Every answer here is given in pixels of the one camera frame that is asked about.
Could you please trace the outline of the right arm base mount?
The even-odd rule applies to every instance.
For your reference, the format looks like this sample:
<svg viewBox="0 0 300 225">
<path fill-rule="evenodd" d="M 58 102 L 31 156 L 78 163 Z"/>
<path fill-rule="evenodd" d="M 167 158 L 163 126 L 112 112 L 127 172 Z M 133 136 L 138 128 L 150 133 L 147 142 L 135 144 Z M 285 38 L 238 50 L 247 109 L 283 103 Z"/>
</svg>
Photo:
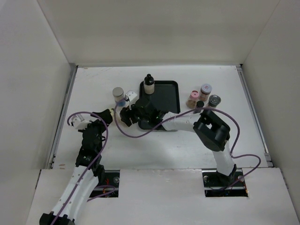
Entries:
<svg viewBox="0 0 300 225">
<path fill-rule="evenodd" d="M 242 170 L 238 170 L 228 181 L 217 174 L 217 171 L 202 172 L 204 194 L 206 197 L 248 197 L 248 190 Z"/>
</svg>

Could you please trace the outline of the black cap white powder bottle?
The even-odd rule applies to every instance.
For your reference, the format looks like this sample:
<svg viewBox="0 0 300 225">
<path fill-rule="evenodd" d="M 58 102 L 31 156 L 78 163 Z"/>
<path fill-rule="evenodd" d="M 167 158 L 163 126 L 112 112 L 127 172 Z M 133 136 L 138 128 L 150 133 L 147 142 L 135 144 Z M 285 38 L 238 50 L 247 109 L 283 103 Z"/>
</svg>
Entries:
<svg viewBox="0 0 300 225">
<path fill-rule="evenodd" d="M 143 81 L 144 91 L 146 94 L 151 95 L 155 90 L 155 80 L 151 74 L 147 74 Z"/>
</svg>

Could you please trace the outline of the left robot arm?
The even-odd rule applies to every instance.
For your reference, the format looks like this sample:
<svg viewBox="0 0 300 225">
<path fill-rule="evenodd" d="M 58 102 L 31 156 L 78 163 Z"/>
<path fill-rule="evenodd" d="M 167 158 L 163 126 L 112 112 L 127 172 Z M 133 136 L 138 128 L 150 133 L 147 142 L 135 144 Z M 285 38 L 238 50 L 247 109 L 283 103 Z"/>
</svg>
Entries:
<svg viewBox="0 0 300 225">
<path fill-rule="evenodd" d="M 108 141 L 108 127 L 113 122 L 113 111 L 89 112 L 94 121 L 86 120 L 84 112 L 71 114 L 67 124 L 82 133 L 82 144 L 76 158 L 71 179 L 50 213 L 44 213 L 41 225 L 74 225 L 95 187 L 105 182 L 101 153 Z"/>
</svg>

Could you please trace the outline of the black cap brown spice bottle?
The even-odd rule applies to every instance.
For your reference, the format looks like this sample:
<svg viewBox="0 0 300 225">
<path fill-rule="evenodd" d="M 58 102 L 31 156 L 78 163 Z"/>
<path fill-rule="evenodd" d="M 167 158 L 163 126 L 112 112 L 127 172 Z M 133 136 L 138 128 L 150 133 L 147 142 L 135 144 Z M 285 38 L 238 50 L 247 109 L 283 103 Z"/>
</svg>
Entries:
<svg viewBox="0 0 300 225">
<path fill-rule="evenodd" d="M 122 121 L 121 121 L 121 119 L 120 119 L 120 117 L 119 117 L 118 115 L 116 115 L 116 121 L 117 121 L 117 123 L 118 123 L 118 125 L 119 125 L 120 127 L 123 126 L 123 123 L 122 123 Z"/>
</svg>

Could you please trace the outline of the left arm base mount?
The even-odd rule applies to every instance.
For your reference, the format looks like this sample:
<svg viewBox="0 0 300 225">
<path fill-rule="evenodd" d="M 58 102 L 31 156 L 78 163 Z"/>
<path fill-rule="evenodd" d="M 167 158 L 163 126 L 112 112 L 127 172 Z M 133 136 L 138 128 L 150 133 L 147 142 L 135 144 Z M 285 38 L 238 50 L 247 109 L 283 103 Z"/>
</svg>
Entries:
<svg viewBox="0 0 300 225">
<path fill-rule="evenodd" d="M 90 198 L 110 198 L 119 196 L 120 170 L 104 170 L 99 183 L 96 185 Z"/>
</svg>

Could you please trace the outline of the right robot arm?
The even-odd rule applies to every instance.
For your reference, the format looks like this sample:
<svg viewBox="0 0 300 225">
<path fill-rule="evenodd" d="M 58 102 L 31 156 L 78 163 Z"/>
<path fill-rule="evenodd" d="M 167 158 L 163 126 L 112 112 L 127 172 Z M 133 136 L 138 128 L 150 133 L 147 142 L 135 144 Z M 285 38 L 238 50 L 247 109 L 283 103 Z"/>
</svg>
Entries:
<svg viewBox="0 0 300 225">
<path fill-rule="evenodd" d="M 135 104 L 121 109 L 120 120 L 128 127 L 144 121 L 158 130 L 196 133 L 204 146 L 213 152 L 218 182 L 226 186 L 234 181 L 236 164 L 229 149 L 230 127 L 210 108 L 202 109 L 200 114 L 176 114 L 158 110 L 149 100 L 140 98 Z"/>
</svg>

